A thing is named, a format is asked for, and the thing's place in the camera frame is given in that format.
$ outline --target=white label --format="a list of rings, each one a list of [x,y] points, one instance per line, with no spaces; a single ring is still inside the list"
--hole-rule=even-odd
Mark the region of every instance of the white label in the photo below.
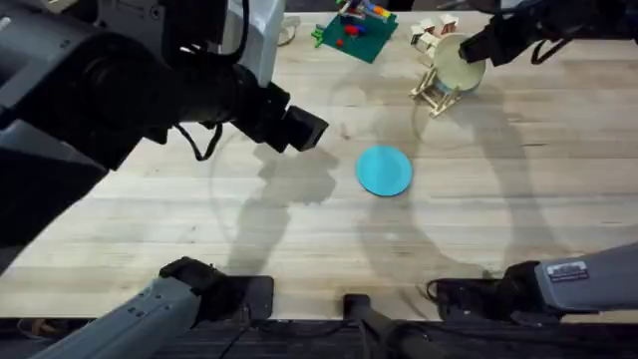
[[[0,18],[0,31],[4,30],[7,26],[11,24],[11,18],[8,16],[3,16]]]
[[[547,266],[547,274],[552,282],[589,279],[587,264],[584,261],[573,261]]]

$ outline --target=gray robot arm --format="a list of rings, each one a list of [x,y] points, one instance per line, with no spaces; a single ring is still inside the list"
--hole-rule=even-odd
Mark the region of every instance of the gray robot arm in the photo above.
[[[158,278],[139,295],[33,359],[148,358],[195,323],[200,298],[175,278]]]
[[[32,359],[148,358],[203,320],[267,319],[273,287],[271,277],[226,276],[184,257],[131,300]]]
[[[442,278],[429,283],[444,320],[558,322],[567,314],[638,309],[638,243],[579,257],[527,261],[502,279]],[[431,292],[436,284],[436,294]]]
[[[534,268],[544,303],[563,312],[638,309],[638,243]]]

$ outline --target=wooden table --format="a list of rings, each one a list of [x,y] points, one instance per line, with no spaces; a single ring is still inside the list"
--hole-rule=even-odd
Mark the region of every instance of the wooden table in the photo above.
[[[342,295],[363,292],[389,316],[436,319],[416,289],[428,279],[635,241],[636,45],[576,42],[540,67],[527,53],[430,120],[408,97],[424,73],[409,27],[428,15],[400,14],[374,65],[315,50],[312,27],[331,15],[302,15],[275,81],[330,122],[319,148],[279,156],[232,126],[203,164],[175,132],[142,143],[4,273],[0,316],[99,316],[188,255],[272,275],[275,318],[338,318]],[[464,32],[487,21],[458,15]],[[195,129],[203,146],[211,134]],[[403,195],[357,183],[357,157],[377,144],[412,159]]]

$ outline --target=black cable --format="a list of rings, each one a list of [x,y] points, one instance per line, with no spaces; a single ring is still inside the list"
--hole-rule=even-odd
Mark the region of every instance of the black cable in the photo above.
[[[571,40],[572,40],[571,38],[562,39],[560,40],[558,44],[554,45],[551,49],[546,51],[544,54],[540,55],[540,50],[542,49],[543,45],[545,45],[545,42],[546,42],[545,40],[541,41],[540,43],[538,43],[538,45],[536,45],[533,53],[531,54],[531,65],[540,65],[544,63],[550,57],[556,55],[556,53],[560,51],[563,47],[569,44]]]
[[[248,43],[248,31],[250,29],[250,1],[242,0],[241,8],[243,10],[243,24],[241,29],[241,40],[239,42],[239,47],[231,54],[217,54],[214,57],[215,61],[225,62],[231,65],[236,64],[237,62],[239,62],[239,60],[241,60],[241,57],[246,50],[246,44]]]
[[[208,147],[206,148],[205,154],[202,155],[201,152],[199,151],[199,148],[197,147],[197,144],[192,139],[188,131],[181,125],[175,125],[174,127],[188,141],[188,143],[192,147],[192,150],[195,153],[195,158],[199,162],[207,161],[208,159],[210,159],[210,157],[212,156],[212,153],[215,151],[215,148],[217,147],[217,144],[219,143],[219,140],[221,139],[221,135],[223,134],[223,125],[222,124],[215,125],[215,134],[212,136],[212,139],[210,139],[210,142],[208,143]]]
[[[241,318],[246,322],[246,325],[244,326],[243,329],[241,329],[237,335],[235,335],[234,338],[232,338],[232,340],[230,342],[228,342],[228,344],[226,345],[226,347],[221,351],[221,354],[219,354],[218,359],[223,359],[226,354],[228,354],[228,352],[230,352],[230,349],[232,349],[232,347],[235,345],[235,343],[237,343],[239,341],[239,339],[241,339],[241,337],[246,334],[248,332],[248,330],[251,329],[250,323],[252,321],[252,314],[250,312],[250,306],[248,306],[247,304],[244,305],[242,307],[243,311],[246,314],[246,317],[244,318],[243,316],[241,316]]]
[[[250,327],[245,327],[243,329],[241,329],[237,335],[235,335],[234,338],[232,338],[232,340],[228,343],[228,345],[226,345],[226,347],[223,349],[223,351],[221,352],[221,354],[219,354],[218,359],[223,359],[226,354],[228,354],[228,352],[230,351],[230,349],[232,349],[232,347],[235,345],[235,343],[237,341],[239,341],[239,339],[241,339],[241,337],[246,334],[248,332],[248,330],[250,329]]]
[[[363,358],[364,359],[372,359],[372,352],[370,351],[370,346],[368,344],[368,335],[366,334],[366,328],[364,326],[363,321],[359,321],[359,332],[361,333],[361,344],[363,346]]]

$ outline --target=blue plate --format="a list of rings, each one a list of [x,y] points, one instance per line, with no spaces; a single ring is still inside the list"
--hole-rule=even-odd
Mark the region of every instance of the blue plate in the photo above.
[[[367,191],[380,195],[397,195],[412,181],[408,157],[391,146],[374,146],[357,160],[357,179]]]

